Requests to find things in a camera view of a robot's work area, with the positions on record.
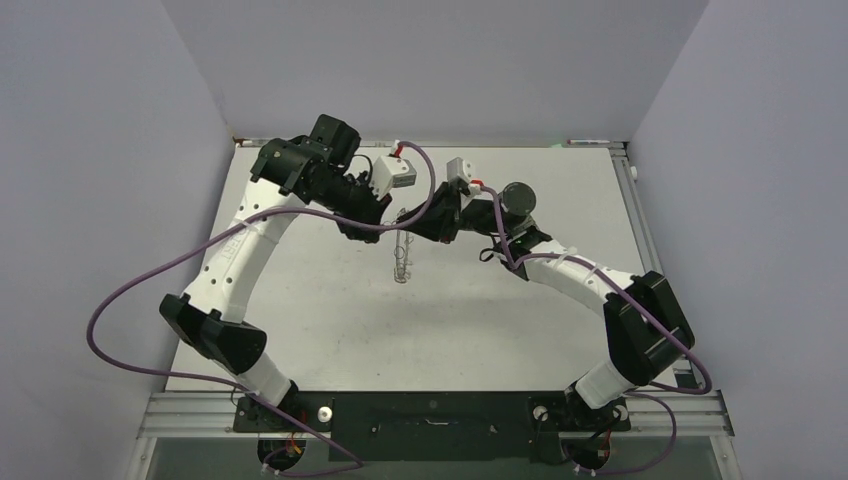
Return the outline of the metal perforated ring plate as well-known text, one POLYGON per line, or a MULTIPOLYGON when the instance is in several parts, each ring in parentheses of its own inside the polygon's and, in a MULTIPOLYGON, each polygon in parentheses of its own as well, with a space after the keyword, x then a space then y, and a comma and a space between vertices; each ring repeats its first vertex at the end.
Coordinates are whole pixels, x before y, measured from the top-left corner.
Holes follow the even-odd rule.
POLYGON ((413 236, 402 229, 396 230, 395 247, 393 256, 395 264, 393 267, 393 278, 398 284, 406 284, 411 279, 410 251, 414 241, 413 236))

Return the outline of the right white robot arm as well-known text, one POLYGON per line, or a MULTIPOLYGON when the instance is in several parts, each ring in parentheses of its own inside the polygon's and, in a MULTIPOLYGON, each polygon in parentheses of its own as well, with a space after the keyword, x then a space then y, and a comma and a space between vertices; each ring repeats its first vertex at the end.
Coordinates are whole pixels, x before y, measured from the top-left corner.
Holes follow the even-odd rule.
POLYGON ((567 249, 536 224, 533 189, 521 182, 502 191, 478 180, 442 183, 429 205, 404 212, 409 232, 450 243, 461 231, 491 238, 491 253, 524 281, 550 287, 604 321, 608 354, 577 379, 565 401, 567 419, 589 428, 623 393, 655 382, 694 346, 691 327, 668 280, 611 269, 567 249))

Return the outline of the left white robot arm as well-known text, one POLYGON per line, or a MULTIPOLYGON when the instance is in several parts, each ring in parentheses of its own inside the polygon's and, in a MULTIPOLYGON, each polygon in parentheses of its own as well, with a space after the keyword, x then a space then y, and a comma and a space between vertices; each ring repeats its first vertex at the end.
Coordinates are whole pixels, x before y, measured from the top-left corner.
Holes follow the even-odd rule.
POLYGON ((348 168, 359 146, 355 129, 320 115, 310 134, 261 147, 231 222, 237 233, 181 294, 166 295, 159 307, 183 342, 263 398, 259 417, 274 430, 296 421, 297 387, 266 353, 266 333, 246 322, 248 301, 298 209, 316 202, 341 218, 378 224, 390 190, 415 173, 391 153, 353 175, 348 168))

